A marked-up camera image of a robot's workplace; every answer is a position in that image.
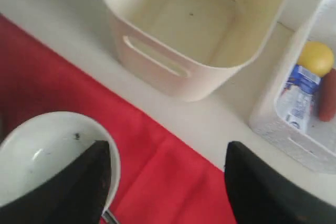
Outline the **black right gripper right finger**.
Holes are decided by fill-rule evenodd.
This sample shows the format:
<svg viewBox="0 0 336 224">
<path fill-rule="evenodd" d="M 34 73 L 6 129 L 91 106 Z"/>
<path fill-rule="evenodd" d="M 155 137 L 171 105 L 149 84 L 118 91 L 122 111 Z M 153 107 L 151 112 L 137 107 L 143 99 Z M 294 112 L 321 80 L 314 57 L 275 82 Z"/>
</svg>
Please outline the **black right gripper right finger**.
<svg viewBox="0 0 336 224">
<path fill-rule="evenodd" d="M 335 223 L 335 206 L 283 177 L 241 142 L 227 145 L 224 181 L 237 223 Z"/>
</svg>

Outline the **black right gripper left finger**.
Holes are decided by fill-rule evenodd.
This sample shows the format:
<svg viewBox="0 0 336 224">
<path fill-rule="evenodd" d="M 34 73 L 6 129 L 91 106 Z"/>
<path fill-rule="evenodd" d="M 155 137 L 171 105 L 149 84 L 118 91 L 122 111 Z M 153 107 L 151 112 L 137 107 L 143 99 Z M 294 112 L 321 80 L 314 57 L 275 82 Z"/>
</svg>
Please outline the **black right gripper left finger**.
<svg viewBox="0 0 336 224">
<path fill-rule="evenodd" d="M 109 144 L 95 141 L 53 178 L 1 207 L 1 223 L 99 223 L 109 187 Z"/>
</svg>

